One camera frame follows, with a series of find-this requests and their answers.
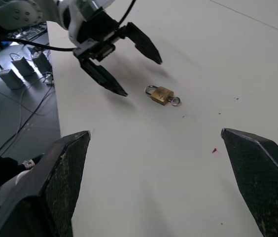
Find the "sneaker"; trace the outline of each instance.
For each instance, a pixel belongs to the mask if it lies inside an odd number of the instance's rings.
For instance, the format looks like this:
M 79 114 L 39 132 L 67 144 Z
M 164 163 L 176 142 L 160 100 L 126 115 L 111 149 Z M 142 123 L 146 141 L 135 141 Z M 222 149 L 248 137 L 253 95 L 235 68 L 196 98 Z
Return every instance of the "sneaker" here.
M 41 158 L 44 156 L 44 154 L 40 154 L 39 156 L 31 159 L 26 160 L 22 163 L 22 165 L 25 167 L 26 170 L 32 169 L 38 162 L 41 160 Z

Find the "white table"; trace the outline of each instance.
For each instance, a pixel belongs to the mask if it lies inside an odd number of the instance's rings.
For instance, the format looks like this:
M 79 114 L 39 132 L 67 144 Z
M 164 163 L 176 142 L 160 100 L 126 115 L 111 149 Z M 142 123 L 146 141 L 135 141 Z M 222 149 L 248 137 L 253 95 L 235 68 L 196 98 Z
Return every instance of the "white table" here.
M 107 12 L 119 20 L 129 3 Z M 261 237 L 220 131 L 278 143 L 278 31 L 209 0 L 139 0 L 126 21 L 164 62 L 120 40 L 102 65 L 126 98 L 98 86 L 72 54 L 51 55 L 62 135 L 92 134 L 74 236 Z M 52 46 L 72 46 L 58 25 L 48 30 Z M 148 85 L 173 90 L 182 105 L 153 102 Z

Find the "floor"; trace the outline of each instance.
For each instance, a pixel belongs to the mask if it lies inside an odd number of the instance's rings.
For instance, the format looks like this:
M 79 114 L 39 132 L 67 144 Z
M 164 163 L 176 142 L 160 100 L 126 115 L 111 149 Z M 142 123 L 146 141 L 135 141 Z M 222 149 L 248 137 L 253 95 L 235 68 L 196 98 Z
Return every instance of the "floor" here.
M 48 34 L 42 35 L 36 39 L 35 42 L 43 44 L 49 42 Z M 30 58 L 30 52 L 27 47 L 23 45 L 9 46 L 4 50 L 0 50 L 0 64 L 3 68 L 13 68 L 14 72 L 22 78 L 11 64 L 10 53 L 18 53 L 26 58 Z M 35 72 L 33 76 L 26 77 L 26 79 L 23 80 L 25 85 L 30 85 L 42 77 L 37 68 L 35 68 Z M 43 80 L 35 82 L 24 93 L 22 104 L 30 111 L 35 110 L 49 89 L 50 86 L 43 83 Z M 15 101 L 20 101 L 23 90 L 24 86 L 18 90 L 10 90 L 0 79 L 0 92 Z M 22 162 L 44 153 L 49 144 L 60 138 L 57 101 L 54 88 L 51 88 L 50 92 L 51 95 L 44 100 L 41 107 L 36 112 L 37 115 L 34 115 L 29 120 L 18 135 L 14 144 L 4 153 L 3 157 L 11 157 L 18 162 Z M 0 95 L 0 146 L 18 130 L 20 122 L 19 107 L 18 103 Z M 31 112 L 22 108 L 22 124 L 30 115 Z

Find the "padlock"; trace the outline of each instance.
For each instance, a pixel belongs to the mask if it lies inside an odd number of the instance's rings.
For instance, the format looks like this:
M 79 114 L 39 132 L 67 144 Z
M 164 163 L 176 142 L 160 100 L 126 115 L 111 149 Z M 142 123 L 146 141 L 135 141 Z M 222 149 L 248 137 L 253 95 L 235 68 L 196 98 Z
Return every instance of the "padlock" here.
M 180 105 L 180 98 L 174 97 L 174 92 L 166 89 L 162 86 L 156 87 L 154 85 L 147 86 L 144 90 L 146 95 L 148 95 L 153 101 L 161 104 L 166 105 L 170 102 L 173 106 Z

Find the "padlock shackle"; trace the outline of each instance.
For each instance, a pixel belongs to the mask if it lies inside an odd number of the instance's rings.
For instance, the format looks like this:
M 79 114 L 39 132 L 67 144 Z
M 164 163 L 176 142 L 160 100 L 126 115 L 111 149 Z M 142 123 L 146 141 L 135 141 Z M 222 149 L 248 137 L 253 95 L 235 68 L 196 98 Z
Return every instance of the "padlock shackle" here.
M 149 85 L 149 86 L 147 86 L 147 87 L 145 88 L 145 90 L 144 90 L 144 92 L 146 93 L 147 96 L 150 96 L 150 95 L 151 95 L 151 93 L 149 93 L 148 91 L 149 91 L 150 89 L 152 89 L 152 88 L 157 89 L 158 87 L 156 87 L 156 86 L 154 86 L 154 85 Z

